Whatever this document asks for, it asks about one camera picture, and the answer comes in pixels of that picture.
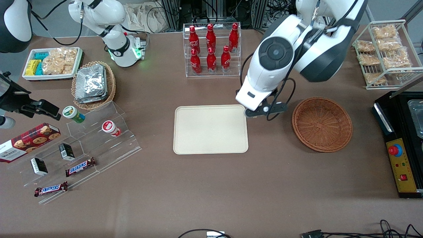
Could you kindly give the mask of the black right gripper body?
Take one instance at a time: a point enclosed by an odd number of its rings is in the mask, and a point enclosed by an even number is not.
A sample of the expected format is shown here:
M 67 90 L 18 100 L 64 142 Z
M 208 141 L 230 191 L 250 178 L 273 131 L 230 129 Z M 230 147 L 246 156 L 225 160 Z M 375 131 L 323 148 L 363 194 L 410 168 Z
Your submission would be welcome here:
M 8 112 L 23 115 L 33 115 L 31 111 L 31 92 L 9 79 L 9 72 L 1 73 L 1 97 L 0 108 Z

